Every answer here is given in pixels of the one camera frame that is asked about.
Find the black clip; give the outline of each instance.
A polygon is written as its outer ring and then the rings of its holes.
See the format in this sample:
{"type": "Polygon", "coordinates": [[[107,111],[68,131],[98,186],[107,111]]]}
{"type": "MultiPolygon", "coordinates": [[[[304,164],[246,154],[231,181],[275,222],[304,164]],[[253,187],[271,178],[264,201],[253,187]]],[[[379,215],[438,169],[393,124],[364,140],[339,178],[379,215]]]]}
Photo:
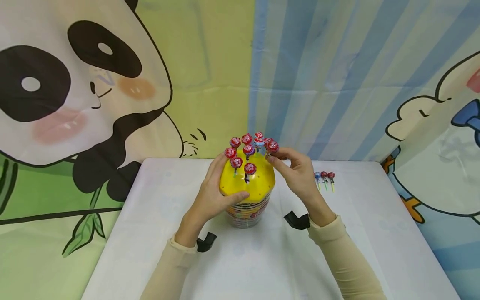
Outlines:
{"type": "Polygon", "coordinates": [[[216,240],[216,235],[208,232],[205,240],[197,238],[197,251],[207,252],[213,246],[213,242],[216,240]]]}
{"type": "Polygon", "coordinates": [[[283,218],[287,220],[287,223],[292,228],[303,230],[310,227],[310,218],[308,214],[304,214],[299,218],[293,211],[291,211],[283,218]]]}

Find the panda eye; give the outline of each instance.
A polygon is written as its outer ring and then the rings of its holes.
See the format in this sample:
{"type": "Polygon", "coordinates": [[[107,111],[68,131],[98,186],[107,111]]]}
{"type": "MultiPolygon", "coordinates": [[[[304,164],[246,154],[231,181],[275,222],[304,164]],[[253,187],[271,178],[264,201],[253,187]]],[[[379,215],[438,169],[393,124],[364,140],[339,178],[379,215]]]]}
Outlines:
{"type": "Polygon", "coordinates": [[[68,40],[78,58],[89,65],[129,78],[142,72],[135,52],[100,24],[77,21],[68,29],[68,40]]]}
{"type": "Polygon", "coordinates": [[[25,45],[0,51],[0,109],[18,122],[57,111],[70,84],[65,65],[48,52],[25,45]]]}

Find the cartoon backdrop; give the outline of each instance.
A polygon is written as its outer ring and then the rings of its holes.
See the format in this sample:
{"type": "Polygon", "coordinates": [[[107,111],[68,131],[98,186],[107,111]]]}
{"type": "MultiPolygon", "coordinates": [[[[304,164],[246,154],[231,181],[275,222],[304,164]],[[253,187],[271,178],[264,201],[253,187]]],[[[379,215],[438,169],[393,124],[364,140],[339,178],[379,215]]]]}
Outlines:
{"type": "Polygon", "coordinates": [[[477,299],[479,13],[478,0],[3,1],[2,299],[79,299],[142,161],[214,157],[247,130],[312,159],[393,151],[402,201],[477,299]]]}

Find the yellow lid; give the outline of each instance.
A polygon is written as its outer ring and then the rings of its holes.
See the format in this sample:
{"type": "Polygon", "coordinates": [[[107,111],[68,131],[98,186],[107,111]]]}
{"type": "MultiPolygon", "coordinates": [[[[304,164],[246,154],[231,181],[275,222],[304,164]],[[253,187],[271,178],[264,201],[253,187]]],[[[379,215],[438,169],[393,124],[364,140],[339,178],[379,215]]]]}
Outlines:
{"type": "Polygon", "coordinates": [[[241,203],[258,203],[263,200],[275,186],[275,173],[273,167],[266,161],[262,154],[255,153],[247,161],[242,148],[239,147],[237,156],[243,159],[243,165],[237,169],[237,175],[234,177],[234,168],[228,160],[223,167],[222,177],[220,178],[220,191],[224,195],[232,195],[240,191],[248,191],[250,197],[241,203]],[[250,182],[245,182],[245,171],[243,167],[247,163],[253,163],[257,167],[255,174],[250,176],[250,182]]]}

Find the blue striped background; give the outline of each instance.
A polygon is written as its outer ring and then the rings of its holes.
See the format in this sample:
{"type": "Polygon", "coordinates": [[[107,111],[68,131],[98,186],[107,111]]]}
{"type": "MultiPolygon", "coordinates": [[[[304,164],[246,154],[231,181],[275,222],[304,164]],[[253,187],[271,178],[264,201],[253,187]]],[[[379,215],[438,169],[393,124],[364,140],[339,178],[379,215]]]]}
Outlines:
{"type": "MultiPolygon", "coordinates": [[[[398,107],[480,49],[479,15],[480,0],[257,0],[249,131],[312,159],[382,160],[398,107]]],[[[420,229],[458,293],[480,299],[480,227],[422,210],[441,219],[420,229]]]]}

